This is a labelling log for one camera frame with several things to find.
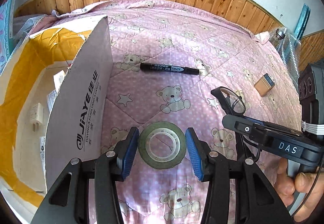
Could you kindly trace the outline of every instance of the roll of tape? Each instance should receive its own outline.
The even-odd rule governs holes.
[[[173,142],[171,154],[160,157],[154,154],[150,147],[151,139],[157,134],[168,136]],[[179,164],[186,154],[186,137],[181,129],[167,121],[159,121],[147,126],[138,139],[138,151],[150,167],[155,169],[169,169]]]

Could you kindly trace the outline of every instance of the pink bedspread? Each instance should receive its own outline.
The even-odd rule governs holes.
[[[210,94],[219,86],[242,96],[247,116],[300,128],[297,92],[275,48],[266,42],[267,33],[255,37],[208,12],[162,0],[112,0],[74,14],[58,16],[62,19],[56,24],[103,14],[111,19],[114,66],[102,152],[123,140],[131,126],[142,131],[156,121],[169,121],[183,132],[193,127],[211,149],[236,159],[234,132],[223,128],[225,113]],[[196,67],[200,75],[142,72],[140,62]],[[265,73],[276,86],[262,98],[253,84]],[[154,148],[165,154],[172,145],[157,140]],[[272,183],[277,162],[277,156],[262,152],[257,163]],[[188,153],[174,168],[156,170],[137,152],[130,176],[117,183],[125,223],[200,223],[207,187],[195,177]],[[234,193],[231,183],[229,223],[234,223]]]

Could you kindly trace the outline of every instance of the human hand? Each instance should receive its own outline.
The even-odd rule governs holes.
[[[316,173],[299,173],[294,181],[287,175],[287,166],[287,159],[281,158],[277,170],[277,180],[274,184],[275,190],[286,207],[294,201],[294,191],[297,190],[300,193],[308,193],[316,177]],[[296,222],[301,222],[308,218],[320,201],[323,193],[324,173],[322,172],[309,198],[294,216],[294,220]]]

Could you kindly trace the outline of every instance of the yellow packing tape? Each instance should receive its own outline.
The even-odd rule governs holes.
[[[30,39],[15,64],[0,105],[0,175],[25,201],[38,207],[43,197],[22,183],[13,168],[12,148],[15,148],[17,119],[40,72],[57,61],[73,60],[91,30],[75,33],[65,28],[47,29]]]

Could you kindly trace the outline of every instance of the light blue package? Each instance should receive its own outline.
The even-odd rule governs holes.
[[[0,7],[0,74],[14,50],[12,22],[16,0],[4,0]]]

